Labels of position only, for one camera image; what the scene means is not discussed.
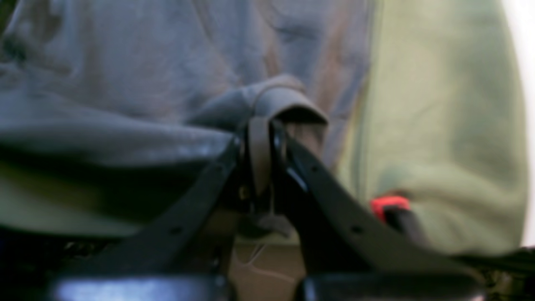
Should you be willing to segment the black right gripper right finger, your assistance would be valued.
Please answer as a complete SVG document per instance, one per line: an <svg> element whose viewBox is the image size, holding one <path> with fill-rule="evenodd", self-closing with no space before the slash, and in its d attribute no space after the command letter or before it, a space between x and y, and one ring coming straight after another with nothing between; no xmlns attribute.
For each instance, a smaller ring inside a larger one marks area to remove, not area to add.
<svg viewBox="0 0 535 301"><path fill-rule="evenodd" d="M484 301L472 271L381 223L281 122L270 124L274 208L296 228L297 301Z"/></svg>

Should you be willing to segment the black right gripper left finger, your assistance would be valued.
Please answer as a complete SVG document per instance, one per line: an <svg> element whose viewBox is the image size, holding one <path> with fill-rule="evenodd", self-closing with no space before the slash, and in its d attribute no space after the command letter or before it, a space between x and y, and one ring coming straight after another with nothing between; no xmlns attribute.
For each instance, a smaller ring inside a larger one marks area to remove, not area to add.
<svg viewBox="0 0 535 301"><path fill-rule="evenodd" d="M190 190L134 236L51 282L48 301L235 301L225 276L239 214L232 176L246 152L235 137Z"/></svg>

